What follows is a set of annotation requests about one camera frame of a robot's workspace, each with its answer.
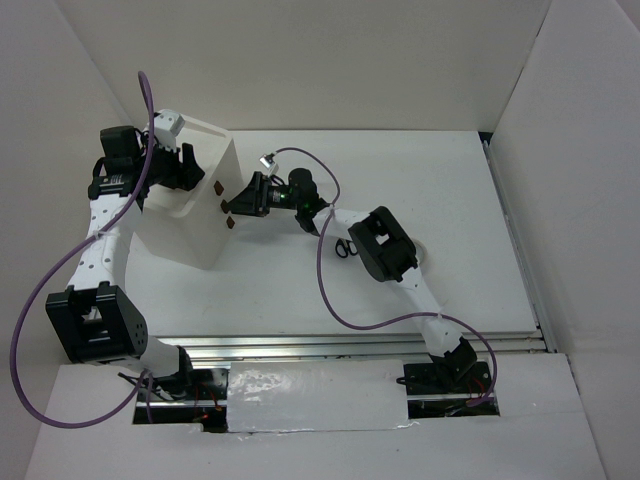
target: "cable connector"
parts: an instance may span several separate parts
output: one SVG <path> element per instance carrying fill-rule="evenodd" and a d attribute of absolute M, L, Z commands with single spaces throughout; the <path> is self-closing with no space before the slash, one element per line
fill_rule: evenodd
<path fill-rule="evenodd" d="M 278 164 L 273 159 L 275 153 L 269 153 L 260 157 L 260 163 L 267 169 L 267 176 L 275 175 L 278 173 Z"/>

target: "white wall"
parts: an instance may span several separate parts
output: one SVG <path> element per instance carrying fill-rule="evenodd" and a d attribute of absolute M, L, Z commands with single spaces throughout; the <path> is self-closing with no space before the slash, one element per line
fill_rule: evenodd
<path fill-rule="evenodd" d="M 59 3 L 127 109 L 142 68 L 228 129 L 493 131 L 549 0 Z"/>
<path fill-rule="evenodd" d="M 0 476 L 17 479 L 39 423 L 11 385 L 10 336 L 37 280 L 84 237 L 98 133 L 120 120 L 82 45 L 48 0 L 0 4 L 0 64 Z M 135 75 L 129 75 L 132 90 Z M 144 110 L 140 99 L 136 105 Z M 66 269 L 51 289 L 64 288 L 68 276 Z M 24 386 L 39 409 L 65 361 L 43 300 L 27 319 L 19 356 Z"/>
<path fill-rule="evenodd" d="M 639 79 L 614 0 L 554 0 L 492 142 L 611 479 L 640 471 Z"/>

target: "white floor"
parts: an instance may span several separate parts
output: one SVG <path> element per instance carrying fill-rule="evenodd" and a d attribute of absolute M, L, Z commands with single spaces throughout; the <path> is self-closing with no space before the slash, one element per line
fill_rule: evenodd
<path fill-rule="evenodd" d="M 132 425 L 131 403 L 96 427 L 43 426 L 26 478 L 604 480 L 566 358 L 500 355 L 498 367 L 501 416 L 392 430 L 210 434 L 195 425 Z M 116 371 L 62 366 L 47 414 L 80 421 L 108 411 L 131 388 Z"/>
<path fill-rule="evenodd" d="M 283 146 L 326 161 L 341 182 L 338 206 L 385 205 L 427 247 L 426 279 L 445 312 L 482 332 L 531 332 L 535 322 L 475 132 L 235 132 L 245 180 L 258 158 Z M 309 168 L 321 195 L 333 198 L 327 174 L 307 157 L 277 157 L 281 176 Z M 134 237 L 127 293 L 160 336 L 340 334 L 353 331 L 327 313 L 316 283 L 317 238 L 291 211 L 234 217 L 231 240 L 211 271 L 150 255 Z M 357 258 L 342 261 L 327 246 L 327 290 L 336 309 L 368 324 L 407 306 L 371 279 Z M 417 332 L 412 322 L 381 330 Z"/>

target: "black bracket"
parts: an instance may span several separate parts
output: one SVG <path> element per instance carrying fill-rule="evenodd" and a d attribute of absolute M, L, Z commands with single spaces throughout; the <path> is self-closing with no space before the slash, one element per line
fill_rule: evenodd
<path fill-rule="evenodd" d="M 365 268 L 378 282 L 401 282 L 404 272 L 418 267 L 416 246 L 387 207 L 376 208 L 354 224 L 349 235 Z"/>
<path fill-rule="evenodd" d="M 144 317 L 118 286 L 80 291 L 70 286 L 47 297 L 46 311 L 74 363 L 139 358 L 147 348 Z"/>

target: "robotic arm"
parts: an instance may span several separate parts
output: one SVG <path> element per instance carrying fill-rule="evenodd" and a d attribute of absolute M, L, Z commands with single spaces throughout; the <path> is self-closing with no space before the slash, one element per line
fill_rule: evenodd
<path fill-rule="evenodd" d="M 148 142 L 147 132 L 131 126 L 100 132 L 105 156 L 94 167 L 88 191 L 89 235 L 99 237 L 83 252 L 65 291 L 50 294 L 46 302 L 47 314 L 72 362 L 121 365 L 138 372 L 146 368 L 169 392 L 189 384 L 191 362 L 184 349 L 149 336 L 144 317 L 125 293 L 125 269 L 150 187 L 159 183 L 189 191 L 204 177 L 193 147 L 176 146 L 184 123 L 180 114 L 170 110 L 156 114 L 157 141 L 136 199 L 138 208 L 133 205 L 106 234 L 98 232 L 127 203 L 140 178 Z"/>
<path fill-rule="evenodd" d="M 269 156 L 263 163 L 274 171 Z M 255 172 L 247 188 L 223 208 L 234 214 L 263 217 L 271 208 L 296 210 L 295 218 L 305 232 L 318 235 L 331 207 L 318 195 L 311 172 L 292 170 L 285 185 Z M 348 239 L 357 247 L 367 272 L 378 282 L 387 282 L 415 311 L 439 312 L 440 305 L 429 290 L 416 258 L 416 247 L 386 207 L 374 211 L 334 210 L 325 236 Z M 440 367 L 445 383 L 456 383 L 475 364 L 477 356 L 457 326 L 442 318 L 416 318 L 427 351 Z"/>

